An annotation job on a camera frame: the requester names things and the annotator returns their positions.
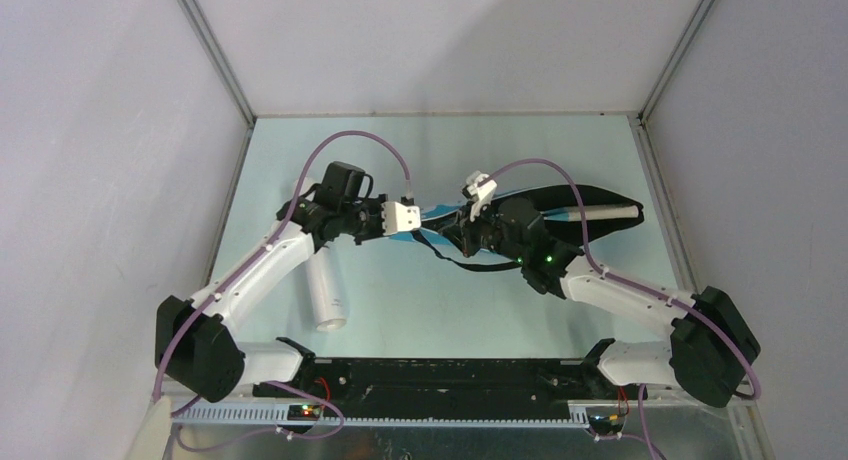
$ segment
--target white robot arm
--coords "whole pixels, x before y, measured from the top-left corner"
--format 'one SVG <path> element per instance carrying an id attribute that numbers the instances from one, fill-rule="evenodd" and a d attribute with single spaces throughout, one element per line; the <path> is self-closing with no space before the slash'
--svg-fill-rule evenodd
<path id="1" fill-rule="evenodd" d="M 238 385 L 265 380 L 290 381 L 300 368 L 296 344 L 239 343 L 234 337 L 251 311 L 295 267 L 341 234 L 357 243 L 412 231 L 421 226 L 420 209 L 410 199 L 385 195 L 360 198 L 364 171 L 341 162 L 327 168 L 324 180 L 301 195 L 291 220 L 289 203 L 250 253 L 188 301 L 169 297 L 159 306 L 156 324 L 158 366 L 175 334 L 195 308 L 212 299 L 180 340 L 166 373 L 203 398 L 215 402 Z"/>
<path id="2" fill-rule="evenodd" d="M 461 239 L 466 256 L 480 249 L 498 253 L 519 264 L 537 292 L 593 305 L 654 332 L 656 342 L 606 339 L 587 355 L 586 360 L 612 384 L 679 386 L 708 405 L 727 404 L 745 369 L 715 332 L 690 312 L 721 329 L 750 364 L 760 346 L 727 294 L 712 287 L 696 294 L 654 285 L 595 264 L 588 252 L 553 237 L 529 199 L 493 203 L 495 182 L 487 178 L 480 172 L 468 178 L 464 193 L 469 202 L 455 224 L 447 227 Z"/>

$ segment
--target purple cable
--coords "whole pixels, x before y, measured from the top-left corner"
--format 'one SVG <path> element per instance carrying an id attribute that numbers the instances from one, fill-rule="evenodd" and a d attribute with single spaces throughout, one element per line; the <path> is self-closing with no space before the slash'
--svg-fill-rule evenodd
<path id="1" fill-rule="evenodd" d="M 544 158 L 526 158 L 524 160 L 518 160 L 496 170 L 495 173 L 489 176 L 489 178 L 483 180 L 480 185 L 485 185 L 489 181 L 494 180 L 498 176 L 519 165 L 527 165 L 531 163 L 547 165 L 553 168 L 554 170 L 559 172 L 559 174 L 562 175 L 563 178 L 565 178 L 565 181 L 568 182 L 568 186 L 571 187 L 571 191 L 572 193 L 574 193 L 574 198 L 577 200 L 577 208 L 578 210 L 580 210 L 580 225 L 583 228 L 583 250 L 586 253 L 586 261 L 589 262 L 589 265 L 596 272 L 621 285 L 625 285 L 642 293 L 654 296 L 657 298 L 657 300 L 661 300 L 664 302 L 669 301 L 668 295 L 661 291 L 648 287 L 647 285 L 642 285 L 639 282 L 635 282 L 633 280 L 624 278 L 611 272 L 607 272 L 606 274 L 604 274 L 604 269 L 601 268 L 600 265 L 598 265 L 589 250 L 589 224 L 586 221 L 586 207 L 583 205 L 583 198 L 580 196 L 580 191 L 577 189 L 577 184 L 574 182 L 574 180 L 571 179 L 571 176 L 569 176 L 568 173 L 566 173 L 566 171 L 563 170 L 562 167 L 560 167 L 556 163 L 550 160 L 546 160 Z M 730 337 L 728 337 L 727 334 L 724 333 L 722 329 L 715 324 L 715 322 L 704 316 L 701 312 L 690 307 L 689 305 L 686 305 L 685 303 L 680 302 L 677 299 L 672 299 L 671 304 L 683 309 L 686 313 L 697 318 L 701 323 L 703 323 L 707 328 L 709 328 L 710 330 L 712 330 L 713 333 L 716 334 L 716 336 L 727 346 L 733 356 L 736 357 L 736 360 L 739 362 L 739 364 L 742 365 L 742 369 L 745 370 L 745 374 L 751 381 L 751 388 L 753 390 L 753 393 L 750 395 L 750 398 L 753 400 L 760 398 L 760 394 L 762 393 L 762 389 L 760 387 L 760 380 L 759 378 L 757 378 L 757 374 L 754 372 L 754 369 L 753 367 L 751 367 L 751 364 L 748 362 L 748 359 L 745 358 L 745 355 L 742 353 L 739 347 L 737 347 L 736 344 L 733 343 L 733 340 L 731 340 Z"/>
<path id="2" fill-rule="evenodd" d="M 256 435 L 262 435 L 262 434 L 265 434 L 265 433 L 283 433 L 287 437 L 291 436 L 292 438 L 300 438 L 300 439 L 303 439 L 303 440 L 321 440 L 321 439 L 331 437 L 331 436 L 339 433 L 339 431 L 342 429 L 342 427 L 344 427 L 345 418 L 344 418 L 344 415 L 342 414 L 342 411 L 339 410 L 339 407 L 333 405 L 332 403 L 328 402 L 327 400 L 324 400 L 323 398 L 318 398 L 314 395 L 310 395 L 310 394 L 304 392 L 303 390 L 298 390 L 297 388 L 290 387 L 283 382 L 270 381 L 270 382 L 265 382 L 265 383 L 267 383 L 268 385 L 273 385 L 277 388 L 281 388 L 281 389 L 283 389 L 283 390 L 285 390 L 289 393 L 293 393 L 293 394 L 295 394 L 299 397 L 305 398 L 307 400 L 310 400 L 312 402 L 318 403 L 320 405 L 323 405 L 323 406 L 329 408 L 330 410 L 333 411 L 333 413 L 336 414 L 336 416 L 339 417 L 339 424 L 336 426 L 336 428 L 330 430 L 327 433 L 322 433 L 320 435 L 306 435 L 306 434 L 303 434 L 303 433 L 295 433 L 295 432 L 286 430 L 283 427 L 257 428 L 256 430 L 251 430 L 250 432 L 247 432 L 244 435 L 240 435 L 236 438 L 227 440 L 226 442 L 222 442 L 222 443 L 219 443 L 217 445 L 212 445 L 211 447 L 190 447 L 190 446 L 186 445 L 185 443 L 183 443 L 182 438 L 180 438 L 179 430 L 181 430 L 182 427 L 179 427 L 179 429 L 177 430 L 177 435 L 176 435 L 177 444 L 183 450 L 186 450 L 186 451 L 189 451 L 189 452 L 192 452 L 192 453 L 205 453 L 205 452 L 211 452 L 213 450 L 219 450 L 219 449 L 222 449 L 222 448 L 226 448 L 226 447 L 229 447 L 230 445 L 241 442 L 242 440 L 248 439 L 248 438 L 256 436 Z"/>
<path id="3" fill-rule="evenodd" d="M 193 407 L 199 401 L 200 401 L 200 395 L 195 395 L 194 398 L 189 400 L 185 405 L 183 405 L 182 407 L 171 412 L 171 418 L 179 417 L 180 415 L 189 411 L 191 409 L 191 407 Z"/>
<path id="4" fill-rule="evenodd" d="M 342 132 L 334 133 L 327 137 L 326 140 L 321 142 L 312 154 L 309 155 L 309 158 L 306 160 L 306 164 L 303 166 L 303 170 L 300 172 L 300 177 L 297 179 L 297 185 L 294 187 L 294 196 L 292 196 L 292 201 L 289 204 L 289 209 L 286 211 L 286 216 L 280 222 L 280 225 L 277 226 L 277 229 L 274 230 L 274 233 L 271 234 L 271 237 L 268 239 L 268 244 L 273 244 L 280 238 L 283 230 L 285 230 L 286 226 L 288 226 L 289 221 L 291 220 L 292 215 L 294 214 L 294 210 L 297 204 L 297 198 L 300 196 L 300 189 L 303 188 L 303 182 L 306 179 L 306 175 L 309 172 L 309 167 L 312 166 L 312 162 L 315 161 L 315 157 L 321 153 L 321 150 L 324 149 L 327 145 L 329 145 L 332 141 L 347 136 L 359 136 L 369 138 L 374 140 L 386 147 L 392 155 L 400 162 L 400 166 L 403 169 L 403 176 L 406 179 L 406 196 L 407 198 L 412 198 L 412 178 L 409 173 L 409 166 L 407 166 L 406 161 L 401 156 L 400 152 L 395 149 L 389 142 L 383 140 L 382 138 L 374 135 L 373 133 L 363 132 L 360 130 L 345 130 Z M 153 401 L 157 402 L 160 398 L 162 398 L 162 382 L 165 380 L 165 370 L 168 367 L 168 363 L 171 361 L 171 357 L 174 355 L 174 351 L 177 349 L 177 345 L 180 343 L 180 340 L 185 336 L 188 332 L 188 329 L 200 318 L 200 315 L 203 313 L 206 308 L 209 307 L 215 301 L 215 294 L 223 293 L 230 287 L 236 280 L 241 277 L 241 275 L 247 271 L 250 267 L 252 267 L 263 255 L 265 255 L 266 250 L 263 247 L 260 247 L 258 250 L 253 252 L 253 254 L 244 262 L 239 268 L 237 268 L 232 275 L 228 276 L 221 282 L 221 284 L 214 290 L 214 292 L 200 304 L 197 309 L 189 315 L 185 322 L 180 325 L 180 328 L 177 329 L 177 332 L 174 334 L 174 337 L 171 339 L 171 342 L 168 344 L 168 347 L 165 348 L 165 352 L 162 354 L 162 358 L 159 360 L 159 368 L 156 371 L 156 381 L 153 384 Z"/>
<path id="5" fill-rule="evenodd" d="M 660 455 L 658 455 L 659 452 L 654 448 L 654 444 L 651 443 L 651 435 L 648 433 L 648 422 L 645 421 L 645 405 L 642 397 L 645 396 L 646 389 L 647 387 L 645 387 L 644 383 L 639 385 L 639 420 L 642 422 L 642 435 L 645 436 L 645 445 L 648 446 L 648 452 L 650 452 L 651 458 L 653 460 L 660 460 Z"/>
<path id="6" fill-rule="evenodd" d="M 589 430 L 584 430 L 584 431 L 586 433 L 588 433 L 589 436 L 591 436 L 592 438 L 597 438 L 599 441 L 621 440 L 622 438 L 628 438 L 630 440 L 637 440 L 640 443 L 642 443 L 643 445 L 646 445 L 646 446 L 648 445 L 648 443 L 645 442 L 644 438 L 640 437 L 639 435 L 633 435 L 631 433 L 622 433 L 621 438 L 619 438 L 618 435 L 599 435 L 597 432 L 595 432 L 594 429 L 592 429 L 592 427 L 589 427 Z M 665 458 L 665 455 L 663 455 L 663 453 L 660 451 L 659 448 L 657 448 L 656 445 L 652 445 L 652 446 L 654 448 L 654 451 L 657 452 L 657 455 L 660 456 L 660 460 L 668 460 L 667 458 Z"/>

